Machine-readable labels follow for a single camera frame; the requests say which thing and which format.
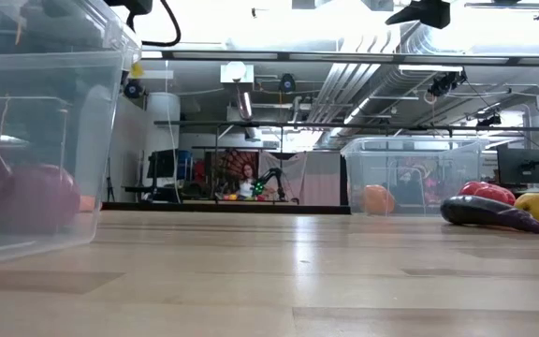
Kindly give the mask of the red bell pepper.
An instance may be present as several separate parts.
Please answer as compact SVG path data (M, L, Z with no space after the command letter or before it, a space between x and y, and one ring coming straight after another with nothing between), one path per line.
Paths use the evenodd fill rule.
M460 188L459 195L488 198L511 206L514 206L516 202L516 197L510 190L485 182L467 182Z

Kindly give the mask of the orange round vegetable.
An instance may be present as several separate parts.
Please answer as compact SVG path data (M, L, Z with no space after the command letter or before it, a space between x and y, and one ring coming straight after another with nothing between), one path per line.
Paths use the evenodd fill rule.
M382 185L366 185L363 190L363 209L367 214L389 215L396 206L392 194Z

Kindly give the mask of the purple eggplant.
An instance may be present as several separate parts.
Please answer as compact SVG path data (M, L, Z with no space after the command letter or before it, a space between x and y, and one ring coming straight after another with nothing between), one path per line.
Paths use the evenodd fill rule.
M440 212L443 219L455 225L509 227L539 234L539 221L530 213L494 199L454 196L441 203Z

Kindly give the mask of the ceiling light fixture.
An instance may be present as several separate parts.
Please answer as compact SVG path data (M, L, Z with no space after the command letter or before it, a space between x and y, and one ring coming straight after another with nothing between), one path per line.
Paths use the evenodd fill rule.
M489 0L488 2L467 2L465 7L471 8L497 8L497 9L539 9L539 3L525 3L522 0Z

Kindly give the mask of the silver ceiling ducts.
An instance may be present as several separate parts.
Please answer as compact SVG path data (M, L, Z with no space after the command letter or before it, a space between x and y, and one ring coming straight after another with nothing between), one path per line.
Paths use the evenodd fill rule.
M347 38L341 51L356 53L395 53L417 51L429 53L423 29L414 24L403 34L398 28L370 31L357 39ZM437 72L420 66L377 63L335 63L332 65L307 116L310 135L323 140L349 136L355 128L319 128L319 124L376 121L403 100L417 96L420 86L432 80Z

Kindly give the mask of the black rack bar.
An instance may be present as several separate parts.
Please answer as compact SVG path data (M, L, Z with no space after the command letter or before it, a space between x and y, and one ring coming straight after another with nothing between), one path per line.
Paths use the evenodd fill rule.
M238 127L293 127L293 128L346 128L346 129L375 129L375 130L394 130L403 129L409 131L428 131L428 130L445 130L445 131L509 131L509 132L539 132L539 126L459 126L459 125L370 125L370 124L321 124L321 123L279 123L279 122L227 122L227 121L154 121L154 125L179 125L179 126L238 126Z

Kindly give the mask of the pale hanging curtain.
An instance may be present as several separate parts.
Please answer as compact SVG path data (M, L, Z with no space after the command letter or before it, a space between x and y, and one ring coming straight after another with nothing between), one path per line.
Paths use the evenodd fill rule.
M281 169L285 199L302 206L341 205L341 156L331 152L269 153L258 157L258 173Z

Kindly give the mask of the white lamp box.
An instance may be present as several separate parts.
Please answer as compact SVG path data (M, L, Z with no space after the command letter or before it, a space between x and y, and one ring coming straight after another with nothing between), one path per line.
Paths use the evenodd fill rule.
M221 65L221 83L253 83L255 70L253 65L244 64L241 61L232 61Z

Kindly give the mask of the shiny metal pipe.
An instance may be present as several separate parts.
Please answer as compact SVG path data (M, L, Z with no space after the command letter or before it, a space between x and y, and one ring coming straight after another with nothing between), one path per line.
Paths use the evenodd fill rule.
M236 85L237 107L240 111L242 120L249 121L252 119L252 104L250 91L245 89L243 85Z

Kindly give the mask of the person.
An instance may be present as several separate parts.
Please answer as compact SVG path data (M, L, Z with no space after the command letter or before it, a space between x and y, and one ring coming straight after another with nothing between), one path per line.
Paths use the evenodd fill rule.
M242 167L242 174L238 192L238 198L245 199L253 196L255 185L254 170L251 164L246 163Z

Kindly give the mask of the red patterned poster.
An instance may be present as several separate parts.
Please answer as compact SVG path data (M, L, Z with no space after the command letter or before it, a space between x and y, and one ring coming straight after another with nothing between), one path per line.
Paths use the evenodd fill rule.
M258 175L259 152L240 151L236 148L220 149L205 153L205 172L213 194L238 194L240 185L255 181Z

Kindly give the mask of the blue barrel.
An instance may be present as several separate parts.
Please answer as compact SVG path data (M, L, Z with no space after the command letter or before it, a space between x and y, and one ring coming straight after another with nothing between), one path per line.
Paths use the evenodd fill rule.
M177 152L177 179L189 181L192 175L193 156L190 151L179 150Z

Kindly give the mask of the black background desk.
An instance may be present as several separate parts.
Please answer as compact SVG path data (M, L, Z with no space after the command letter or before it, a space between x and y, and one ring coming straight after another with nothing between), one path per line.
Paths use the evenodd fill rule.
M124 191L136 195L140 203L181 203L182 199L173 185L170 186L124 186Z

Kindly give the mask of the red round fruit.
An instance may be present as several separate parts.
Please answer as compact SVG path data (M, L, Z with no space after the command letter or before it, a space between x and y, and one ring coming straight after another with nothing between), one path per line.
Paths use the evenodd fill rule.
M13 170L7 229L17 234L49 235L69 225L80 209L80 190L64 168L21 165Z

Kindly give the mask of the black metal table frame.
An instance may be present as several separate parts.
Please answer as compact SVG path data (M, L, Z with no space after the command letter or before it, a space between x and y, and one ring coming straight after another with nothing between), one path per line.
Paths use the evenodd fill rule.
M222 213L274 213L297 215L350 215L349 206L305 206L284 202L187 200L176 203L104 202L103 211L120 212L222 212Z

